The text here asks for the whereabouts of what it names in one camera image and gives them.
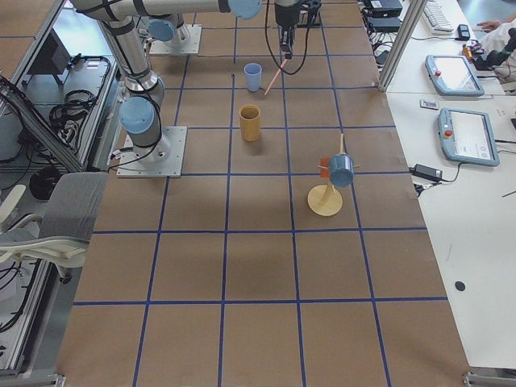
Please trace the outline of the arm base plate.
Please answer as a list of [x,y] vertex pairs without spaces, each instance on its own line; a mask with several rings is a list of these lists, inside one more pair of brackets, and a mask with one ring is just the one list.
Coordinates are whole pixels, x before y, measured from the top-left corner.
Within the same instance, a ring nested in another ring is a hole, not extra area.
[[180,177],[187,131],[186,126],[162,127],[161,140],[150,155],[139,160],[148,150],[136,148],[136,152],[124,152],[116,175],[121,178]]
[[199,53],[202,26],[199,24],[183,24],[178,29],[172,25],[149,27],[152,37],[150,54],[152,56],[186,56]]

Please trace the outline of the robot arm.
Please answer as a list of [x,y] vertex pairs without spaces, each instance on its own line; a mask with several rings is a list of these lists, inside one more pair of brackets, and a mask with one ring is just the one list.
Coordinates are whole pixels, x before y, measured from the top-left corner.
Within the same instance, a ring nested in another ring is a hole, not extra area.
[[148,33],[170,47],[181,47],[190,40],[189,28],[185,25],[183,14],[170,14],[150,18]]
[[185,150],[185,127],[161,122],[164,82],[152,70],[141,43],[135,17],[148,18],[151,36],[172,41],[182,32],[185,13],[232,14],[252,19],[259,1],[75,1],[76,11],[98,22],[108,46],[121,67],[126,99],[119,121],[131,142],[131,159],[117,165],[125,177],[178,177]]

